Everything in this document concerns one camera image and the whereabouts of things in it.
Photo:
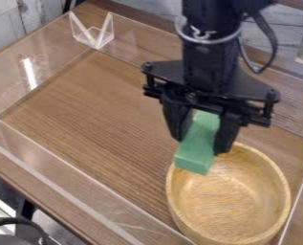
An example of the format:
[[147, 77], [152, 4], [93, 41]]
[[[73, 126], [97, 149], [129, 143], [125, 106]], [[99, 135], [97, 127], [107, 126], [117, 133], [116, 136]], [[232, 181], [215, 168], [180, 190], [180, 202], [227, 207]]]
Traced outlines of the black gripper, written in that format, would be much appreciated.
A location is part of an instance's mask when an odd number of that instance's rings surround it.
[[176, 60], [145, 62], [143, 93], [163, 105], [171, 137], [180, 142], [192, 123], [192, 111], [220, 117], [213, 152], [228, 153], [240, 126], [271, 124], [280, 94], [239, 65], [240, 43], [200, 45], [184, 42]]

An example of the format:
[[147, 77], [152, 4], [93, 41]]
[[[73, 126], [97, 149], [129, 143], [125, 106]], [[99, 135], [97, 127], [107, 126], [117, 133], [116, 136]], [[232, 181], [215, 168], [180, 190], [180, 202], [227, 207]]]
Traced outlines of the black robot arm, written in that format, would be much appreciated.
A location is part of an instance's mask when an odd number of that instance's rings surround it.
[[195, 109], [219, 116], [212, 138], [216, 154], [229, 152], [239, 129], [271, 124], [279, 91], [255, 78], [265, 68], [249, 62], [240, 41], [241, 22], [252, 18], [271, 48], [277, 37], [260, 14], [273, 0], [181, 0], [175, 30], [181, 40], [181, 58], [145, 62], [143, 93], [163, 105], [171, 137], [181, 141]]

